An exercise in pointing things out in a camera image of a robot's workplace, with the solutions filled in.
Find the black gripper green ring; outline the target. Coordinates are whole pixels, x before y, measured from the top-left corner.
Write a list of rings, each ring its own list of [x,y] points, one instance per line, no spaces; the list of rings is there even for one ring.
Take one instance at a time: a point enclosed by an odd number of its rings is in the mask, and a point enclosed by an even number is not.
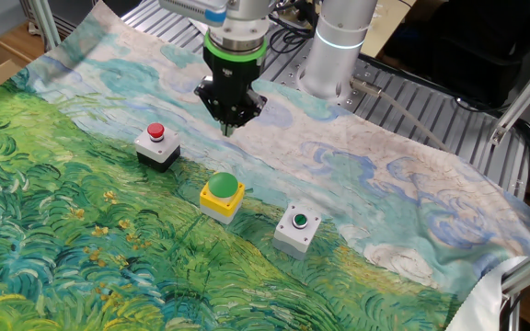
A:
[[[204,76],[194,94],[220,123],[225,137],[259,116],[267,103],[267,98],[252,88],[262,73],[267,50],[267,42],[261,41],[257,48],[239,52],[219,47],[210,35],[204,37],[203,59],[212,76]]]

